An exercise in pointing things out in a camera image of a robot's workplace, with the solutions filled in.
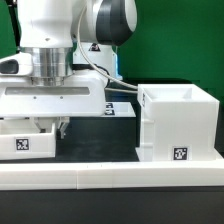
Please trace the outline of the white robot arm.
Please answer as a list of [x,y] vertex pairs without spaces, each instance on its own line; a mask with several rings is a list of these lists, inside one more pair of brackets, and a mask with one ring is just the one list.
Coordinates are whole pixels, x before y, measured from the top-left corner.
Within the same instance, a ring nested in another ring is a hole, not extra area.
[[0,118],[101,116],[107,73],[76,72],[73,48],[124,44],[137,25],[135,0],[12,0],[19,52],[0,59]]

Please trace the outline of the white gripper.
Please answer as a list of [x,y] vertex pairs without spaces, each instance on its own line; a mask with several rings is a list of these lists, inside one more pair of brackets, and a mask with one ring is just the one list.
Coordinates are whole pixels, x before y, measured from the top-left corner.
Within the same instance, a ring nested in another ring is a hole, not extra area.
[[47,117],[61,117],[58,129],[64,138],[69,117],[98,117],[105,113],[107,82],[97,72],[75,71],[56,87],[34,86],[32,72],[28,53],[0,59],[0,117],[43,117],[34,119],[41,133],[49,131]]

